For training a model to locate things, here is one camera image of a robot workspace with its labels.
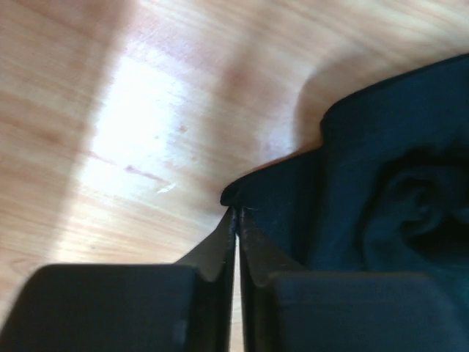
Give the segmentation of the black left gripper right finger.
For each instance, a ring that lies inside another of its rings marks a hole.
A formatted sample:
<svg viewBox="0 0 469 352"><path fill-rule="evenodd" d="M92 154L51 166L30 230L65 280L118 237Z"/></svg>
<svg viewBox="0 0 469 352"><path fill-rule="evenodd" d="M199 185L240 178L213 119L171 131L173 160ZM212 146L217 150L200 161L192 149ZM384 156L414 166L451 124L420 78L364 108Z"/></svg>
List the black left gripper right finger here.
<svg viewBox="0 0 469 352"><path fill-rule="evenodd" d="M247 351L466 351L456 301L421 273L308 271L242 210L238 216Z"/></svg>

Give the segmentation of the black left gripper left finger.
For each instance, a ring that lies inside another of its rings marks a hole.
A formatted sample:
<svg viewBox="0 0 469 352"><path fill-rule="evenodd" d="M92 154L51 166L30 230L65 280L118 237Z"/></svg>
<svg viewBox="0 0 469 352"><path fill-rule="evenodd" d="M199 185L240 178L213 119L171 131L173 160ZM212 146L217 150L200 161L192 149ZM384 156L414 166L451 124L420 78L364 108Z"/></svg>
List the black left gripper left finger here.
<svg viewBox="0 0 469 352"><path fill-rule="evenodd" d="M172 264L47 265L23 286L3 351L227 351L237 216Z"/></svg>

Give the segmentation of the black t-shirt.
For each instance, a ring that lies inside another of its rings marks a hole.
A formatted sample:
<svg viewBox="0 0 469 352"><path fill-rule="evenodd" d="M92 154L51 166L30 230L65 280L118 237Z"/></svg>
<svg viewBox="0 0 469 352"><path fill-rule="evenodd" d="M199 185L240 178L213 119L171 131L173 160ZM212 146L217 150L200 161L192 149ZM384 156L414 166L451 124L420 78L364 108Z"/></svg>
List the black t-shirt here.
<svg viewBox="0 0 469 352"><path fill-rule="evenodd" d="M327 271L468 271L468 56L332 105L316 150L227 186L300 263Z"/></svg>

